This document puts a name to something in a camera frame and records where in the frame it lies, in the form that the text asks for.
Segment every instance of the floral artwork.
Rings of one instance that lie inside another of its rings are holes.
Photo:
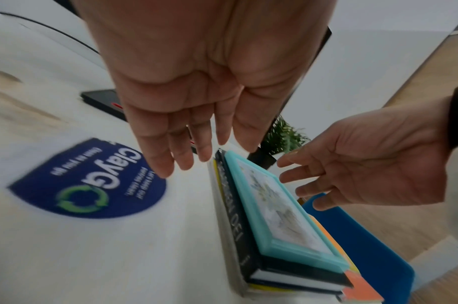
[[[332,254],[274,178],[238,162],[274,238]]]

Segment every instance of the round blue logo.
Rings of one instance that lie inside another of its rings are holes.
[[[153,206],[164,195],[166,180],[140,152],[93,138],[52,157],[9,189],[52,213],[115,218]]]

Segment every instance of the picture frame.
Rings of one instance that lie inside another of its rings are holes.
[[[233,151],[225,158],[262,255],[338,273],[349,268],[277,176]]]

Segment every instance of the green recycling arrow logo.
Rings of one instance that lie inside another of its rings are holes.
[[[98,198],[94,201],[94,205],[89,206],[77,206],[71,200],[70,197],[76,192],[94,192]],[[106,207],[109,202],[109,196],[104,190],[89,185],[78,185],[66,188],[56,195],[57,206],[72,213],[91,213]]]

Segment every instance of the brown floor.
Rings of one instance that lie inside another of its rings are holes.
[[[449,96],[458,86],[458,35],[449,36],[388,102]],[[412,207],[347,206],[355,220],[410,261],[448,235],[443,203]],[[413,293],[410,304],[458,304],[458,267]]]

